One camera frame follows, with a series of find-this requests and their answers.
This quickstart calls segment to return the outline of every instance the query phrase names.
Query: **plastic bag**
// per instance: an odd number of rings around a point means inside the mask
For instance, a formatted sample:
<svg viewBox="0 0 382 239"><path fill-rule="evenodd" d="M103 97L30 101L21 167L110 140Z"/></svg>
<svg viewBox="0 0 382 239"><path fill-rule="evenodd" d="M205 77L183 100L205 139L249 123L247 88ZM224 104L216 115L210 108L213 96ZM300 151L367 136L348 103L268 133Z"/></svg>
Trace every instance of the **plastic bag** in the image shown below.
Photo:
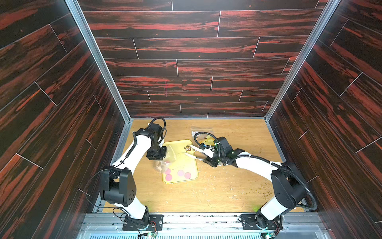
<svg viewBox="0 0 382 239"><path fill-rule="evenodd" d="M171 145L167 145L166 157L163 160L155 160L154 168L160 172L165 173L169 166L176 160L176 154Z"/></svg>
<svg viewBox="0 0 382 239"><path fill-rule="evenodd" d="M214 131L212 128L199 128L199 127L195 127L195 126L191 126L191 135L192 135L192 138L193 138L193 142L194 142L194 135L196 133L199 133L199 132L207 132L207 133L211 133L211 134L214 134ZM206 144L206 145L215 145L214 144L214 138L212 138L210 135L207 135L207 134L200 134L196 137L196 140L200 143L200 144Z"/></svg>

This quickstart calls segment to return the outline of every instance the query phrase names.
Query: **metal grate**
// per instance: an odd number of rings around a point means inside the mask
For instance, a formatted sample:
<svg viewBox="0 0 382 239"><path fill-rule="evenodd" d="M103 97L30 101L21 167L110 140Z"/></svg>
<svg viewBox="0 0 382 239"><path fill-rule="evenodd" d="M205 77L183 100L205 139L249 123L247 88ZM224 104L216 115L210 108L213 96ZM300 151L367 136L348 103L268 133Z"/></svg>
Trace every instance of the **metal grate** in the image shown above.
<svg viewBox="0 0 382 239"><path fill-rule="evenodd" d="M260 234L252 235L219 235L219 236L157 236L157 239L261 239ZM92 234L89 239L138 239L138 236L123 236L120 233L114 234Z"/></svg>

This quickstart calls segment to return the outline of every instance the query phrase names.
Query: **pink circle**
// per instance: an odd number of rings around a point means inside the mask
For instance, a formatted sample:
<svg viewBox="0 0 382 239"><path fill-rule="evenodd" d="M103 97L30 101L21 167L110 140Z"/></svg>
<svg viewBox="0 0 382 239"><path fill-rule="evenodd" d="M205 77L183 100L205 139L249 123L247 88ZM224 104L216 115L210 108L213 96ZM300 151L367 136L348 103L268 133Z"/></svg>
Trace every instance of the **pink circle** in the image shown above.
<svg viewBox="0 0 382 239"><path fill-rule="evenodd" d="M166 181L171 181L171 179L172 179L171 174L167 174L167 175L166 175Z"/></svg>
<svg viewBox="0 0 382 239"><path fill-rule="evenodd" d="M191 174L189 172L185 173L185 178L190 179L191 178Z"/></svg>

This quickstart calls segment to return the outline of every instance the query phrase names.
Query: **dark red wood grain panel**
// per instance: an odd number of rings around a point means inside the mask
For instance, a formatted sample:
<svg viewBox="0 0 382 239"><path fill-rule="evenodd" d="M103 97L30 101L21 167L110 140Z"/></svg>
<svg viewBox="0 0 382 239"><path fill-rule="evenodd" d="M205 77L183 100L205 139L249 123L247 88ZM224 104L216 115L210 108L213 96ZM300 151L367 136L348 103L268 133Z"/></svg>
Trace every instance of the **dark red wood grain panel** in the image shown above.
<svg viewBox="0 0 382 239"><path fill-rule="evenodd" d="M65 54L49 25L0 49L0 109Z"/></svg>
<svg viewBox="0 0 382 239"><path fill-rule="evenodd" d="M292 84L289 86L288 90L286 91L286 95L289 97L289 99L293 102L293 100L296 98L298 93L300 92L301 87L298 84L297 81L292 82Z"/></svg>
<svg viewBox="0 0 382 239"><path fill-rule="evenodd" d="M125 103L125 105L129 113L181 113L179 103Z"/></svg>
<svg viewBox="0 0 382 239"><path fill-rule="evenodd" d="M382 86L361 74L341 95L360 116L382 135Z"/></svg>
<svg viewBox="0 0 382 239"><path fill-rule="evenodd" d="M213 117L264 117L265 112L260 112L260 113L251 113L251 112L243 112L243 113L208 113L209 118Z"/></svg>
<svg viewBox="0 0 382 239"><path fill-rule="evenodd" d="M341 1L337 11L344 17L382 33L382 5L378 0Z"/></svg>
<svg viewBox="0 0 382 239"><path fill-rule="evenodd" d="M362 223L363 227L357 233L365 235L357 238L376 235L370 217L374 220L382 215L382 207L378 203L382 200L380 182L348 148L303 90L293 105L314 136L319 153L326 155L319 157L323 163L317 168L317 173L339 210L347 221Z"/></svg>
<svg viewBox="0 0 382 239"><path fill-rule="evenodd" d="M181 104L182 113L262 112L267 102L190 103Z"/></svg>
<svg viewBox="0 0 382 239"><path fill-rule="evenodd" d="M96 37L104 58L138 59L132 38Z"/></svg>
<svg viewBox="0 0 382 239"><path fill-rule="evenodd" d="M86 42L82 41L36 82L59 104L93 63L94 59Z"/></svg>
<svg viewBox="0 0 382 239"><path fill-rule="evenodd" d="M95 116L93 120L94 122L92 122L94 126L91 128L89 134L86 137L86 139L96 149L98 149L98 146L102 140L102 137L105 134L107 127L112 122L112 117L115 111L113 107L113 102L113 98L110 97L107 101L107 104L105 104L102 110L99 111L98 114Z"/></svg>
<svg viewBox="0 0 382 239"><path fill-rule="evenodd" d="M297 140L308 130L308 127L299 116L296 108L288 96L284 96L280 104L278 117L279 122L283 122L283 124L279 125L279 131L289 130L289 135L293 136L297 142Z"/></svg>
<svg viewBox="0 0 382 239"><path fill-rule="evenodd" d="M331 232L331 237L337 239L359 238L357 237L359 232L353 232L353 227L356 227L355 222L347 221L346 218L341 214L341 211L338 209L338 205L332 198L330 192L325 188L326 183L322 182L320 176L308 184L311 190L316 192L316 195L319 197L317 206L318 214L325 227L331 229L329 231Z"/></svg>
<svg viewBox="0 0 382 239"><path fill-rule="evenodd" d="M97 100L97 103L100 104L101 108L104 108L108 104L112 95L105 80L101 79L97 82L93 96Z"/></svg>
<svg viewBox="0 0 382 239"><path fill-rule="evenodd" d="M55 108L33 83L0 111L0 170Z"/></svg>
<svg viewBox="0 0 382 239"><path fill-rule="evenodd" d="M281 150L285 158L291 162L294 162L298 169L301 171L304 179L309 181L317 176L313 162L305 159L305 156L308 154L303 150L300 143L297 141L296 132L293 132L293 126L289 125L288 119L280 115L281 118L277 118L278 123L276 129L273 131L278 144L280 145Z"/></svg>
<svg viewBox="0 0 382 239"><path fill-rule="evenodd" d="M134 77L114 76L118 90L208 91L212 77Z"/></svg>
<svg viewBox="0 0 382 239"><path fill-rule="evenodd" d="M38 130L19 150L19 153L38 165L45 167L64 136L89 101L93 101L92 84L103 80L96 65L93 65L79 81L67 98L45 120Z"/></svg>
<svg viewBox="0 0 382 239"><path fill-rule="evenodd" d="M218 11L84 11L95 37L216 37Z"/></svg>
<svg viewBox="0 0 382 239"><path fill-rule="evenodd" d="M288 57L262 59L178 60L179 76L281 74Z"/></svg>
<svg viewBox="0 0 382 239"><path fill-rule="evenodd" d="M116 118L117 123L114 126L114 131L115 133L117 133L118 137L121 137L123 127L125 126L125 120L123 119L122 114L119 111L118 107L115 107L115 108L116 108L116 111L114 113L114 118Z"/></svg>
<svg viewBox="0 0 382 239"><path fill-rule="evenodd" d="M331 48L345 60L382 84L382 34L348 21Z"/></svg>
<svg viewBox="0 0 382 239"><path fill-rule="evenodd" d="M329 47L347 20L347 18L334 12L318 39Z"/></svg>
<svg viewBox="0 0 382 239"><path fill-rule="evenodd" d="M316 0L173 0L174 11L299 9L316 4Z"/></svg>
<svg viewBox="0 0 382 239"><path fill-rule="evenodd" d="M74 158L56 195L50 203L44 217L33 234L33 238L55 238L73 203L78 187L89 167L95 149L85 141Z"/></svg>
<svg viewBox="0 0 382 239"><path fill-rule="evenodd" d="M75 48L84 38L71 13L50 24L67 52Z"/></svg>
<svg viewBox="0 0 382 239"><path fill-rule="evenodd" d="M379 137L379 134L341 99L308 63L303 64L296 79L353 152Z"/></svg>
<svg viewBox="0 0 382 239"><path fill-rule="evenodd" d="M0 232L7 220L12 217L15 202L20 202L35 183L42 169L23 159L18 154L11 157L9 163L0 170Z"/></svg>
<svg viewBox="0 0 382 239"><path fill-rule="evenodd" d="M252 58L258 37L137 38L139 59Z"/></svg>
<svg viewBox="0 0 382 239"><path fill-rule="evenodd" d="M177 76L175 60L105 59L115 76Z"/></svg>
<svg viewBox="0 0 382 239"><path fill-rule="evenodd" d="M345 61L320 41L317 41L313 46L306 61L339 95L361 73L359 69Z"/></svg>
<svg viewBox="0 0 382 239"><path fill-rule="evenodd" d="M0 48L69 13L61 0L3 1L0 13Z"/></svg>
<svg viewBox="0 0 382 239"><path fill-rule="evenodd" d="M219 37L309 35L321 11L222 11Z"/></svg>
<svg viewBox="0 0 382 239"><path fill-rule="evenodd" d="M295 57L308 36L261 37L253 57Z"/></svg>
<svg viewBox="0 0 382 239"><path fill-rule="evenodd" d="M241 91L149 91L153 103L238 102Z"/></svg>
<svg viewBox="0 0 382 239"><path fill-rule="evenodd" d="M240 102L273 101L279 89L254 89L243 91Z"/></svg>
<svg viewBox="0 0 382 239"><path fill-rule="evenodd" d="M382 182L382 139L368 145L357 153L363 164L373 173L373 175Z"/></svg>
<svg viewBox="0 0 382 239"><path fill-rule="evenodd" d="M99 146L94 153L91 165L95 165L95 167L88 167L84 173L83 180L78 184L79 189L90 194L89 198L93 203L96 201L100 188L99 175L94 177L91 181L89 180L96 172L100 171L105 166L109 166L111 163L119 141L118 135L114 131L115 126L120 124L119 118L116 114L117 112L118 109L115 110L112 119L108 122L109 124L105 130L105 133L103 134Z"/></svg>
<svg viewBox="0 0 382 239"><path fill-rule="evenodd" d="M171 0L79 0L83 11L171 11Z"/></svg>
<svg viewBox="0 0 382 239"><path fill-rule="evenodd" d="M120 91L120 94L125 103L151 103L147 91Z"/></svg>
<svg viewBox="0 0 382 239"><path fill-rule="evenodd" d="M64 180L76 156L81 151L82 144L86 141L86 135L90 132L93 126L92 121L98 111L100 111L100 107L95 99L86 104L0 236L5 238L32 237L60 187L58 182Z"/></svg>
<svg viewBox="0 0 382 239"><path fill-rule="evenodd" d="M283 70L283 74L288 74L290 69L292 69L293 64L295 63L297 57L289 57L287 64Z"/></svg>
<svg viewBox="0 0 382 239"><path fill-rule="evenodd" d="M183 114L183 113L131 113L133 118L153 118L153 117L166 117L166 118L188 118L188 117L200 117L207 118L207 113L199 114Z"/></svg>
<svg viewBox="0 0 382 239"><path fill-rule="evenodd" d="M329 0L318 0L316 8L324 8Z"/></svg>
<svg viewBox="0 0 382 239"><path fill-rule="evenodd" d="M64 219L56 239L75 239L84 221L88 201L85 194L77 190L76 195L70 205L68 214Z"/></svg>
<svg viewBox="0 0 382 239"><path fill-rule="evenodd" d="M287 75L257 76L215 76L212 81L213 91L279 89Z"/></svg>

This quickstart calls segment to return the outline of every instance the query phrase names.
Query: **wooden table surface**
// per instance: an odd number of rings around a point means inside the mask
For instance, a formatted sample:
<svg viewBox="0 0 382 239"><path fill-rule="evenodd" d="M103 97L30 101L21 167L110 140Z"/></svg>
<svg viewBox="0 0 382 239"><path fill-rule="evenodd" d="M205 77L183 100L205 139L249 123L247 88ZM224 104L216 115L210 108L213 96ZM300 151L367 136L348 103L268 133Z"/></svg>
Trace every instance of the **wooden table surface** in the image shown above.
<svg viewBox="0 0 382 239"><path fill-rule="evenodd" d="M146 128L149 122L150 119L133 121L124 151L133 141L131 132ZM225 137L233 149L240 148L270 161L281 162L263 119L184 119L167 120L166 123L165 142L192 140L192 126L213 128L214 135ZM233 166L213 168L199 160L196 163L199 171L196 180L165 184L161 174L154 169L154 161L148 160L145 154L134 172L136 196L150 212L166 213L253 212L274 195L272 183L251 171Z"/></svg>

